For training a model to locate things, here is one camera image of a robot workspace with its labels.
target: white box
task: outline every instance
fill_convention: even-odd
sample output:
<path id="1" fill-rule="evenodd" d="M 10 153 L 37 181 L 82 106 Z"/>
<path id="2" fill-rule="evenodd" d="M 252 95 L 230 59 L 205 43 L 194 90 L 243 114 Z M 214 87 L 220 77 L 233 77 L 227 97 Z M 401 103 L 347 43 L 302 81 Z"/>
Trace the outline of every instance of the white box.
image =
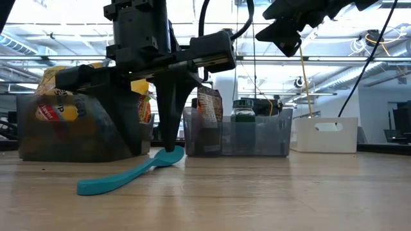
<path id="1" fill-rule="evenodd" d="M 290 148 L 300 152 L 356 153 L 358 118 L 297 118 Z"/>

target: jar lid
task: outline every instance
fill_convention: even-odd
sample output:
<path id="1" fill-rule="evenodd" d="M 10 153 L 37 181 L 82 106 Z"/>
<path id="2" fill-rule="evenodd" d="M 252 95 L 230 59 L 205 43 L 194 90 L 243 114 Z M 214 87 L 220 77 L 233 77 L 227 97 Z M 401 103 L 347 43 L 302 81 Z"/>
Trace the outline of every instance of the jar lid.
<path id="1" fill-rule="evenodd" d="M 232 102 L 232 107 L 250 107 L 252 108 L 254 106 L 254 102 L 250 99 L 237 99 Z"/>

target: dark plastic bin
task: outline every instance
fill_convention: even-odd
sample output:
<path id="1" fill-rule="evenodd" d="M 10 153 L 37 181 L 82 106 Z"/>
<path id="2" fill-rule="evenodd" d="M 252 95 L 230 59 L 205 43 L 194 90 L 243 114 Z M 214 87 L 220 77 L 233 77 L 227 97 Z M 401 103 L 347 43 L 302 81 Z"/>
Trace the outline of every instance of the dark plastic bin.
<path id="1" fill-rule="evenodd" d="M 292 109 L 284 109 L 277 116 L 256 117 L 255 123 L 232 123 L 230 117 L 221 123 L 207 123 L 197 109 L 185 108 L 186 153 L 190 157 L 287 157 L 292 114 Z"/>
<path id="2" fill-rule="evenodd" d="M 110 162 L 133 157 L 109 115 L 97 99 L 89 96 L 64 96 L 59 104 L 81 102 L 82 116 L 74 121 L 45 121 L 35 113 L 43 102 L 56 96 L 17 96 L 19 156 L 27 161 Z M 154 114 L 148 124 L 140 124 L 141 153 L 150 151 Z"/>

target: desk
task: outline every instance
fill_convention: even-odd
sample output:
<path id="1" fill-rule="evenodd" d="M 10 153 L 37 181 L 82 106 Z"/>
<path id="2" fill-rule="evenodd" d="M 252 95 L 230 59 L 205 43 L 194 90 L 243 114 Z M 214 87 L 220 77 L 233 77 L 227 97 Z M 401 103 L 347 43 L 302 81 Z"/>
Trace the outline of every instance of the desk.
<path id="1" fill-rule="evenodd" d="M 76 181 L 112 163 L 21 162 L 0 153 L 0 230 L 410 230 L 411 158 L 361 153 L 186 158 L 99 196 Z"/>

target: blue plastic spatula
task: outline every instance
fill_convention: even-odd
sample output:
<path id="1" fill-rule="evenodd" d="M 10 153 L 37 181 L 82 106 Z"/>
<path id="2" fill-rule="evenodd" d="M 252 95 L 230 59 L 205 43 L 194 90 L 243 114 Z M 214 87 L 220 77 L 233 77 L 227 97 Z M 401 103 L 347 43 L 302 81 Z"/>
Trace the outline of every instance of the blue plastic spatula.
<path id="1" fill-rule="evenodd" d="M 149 158 L 140 166 L 125 171 L 124 173 L 99 179 L 80 180 L 77 182 L 77 194 L 80 196 L 92 196 L 113 191 L 137 178 L 151 167 L 171 166 L 180 161 L 183 156 L 184 149 L 180 146 L 176 146 L 174 151 L 169 153 L 165 149 L 162 149 L 154 158 Z"/>

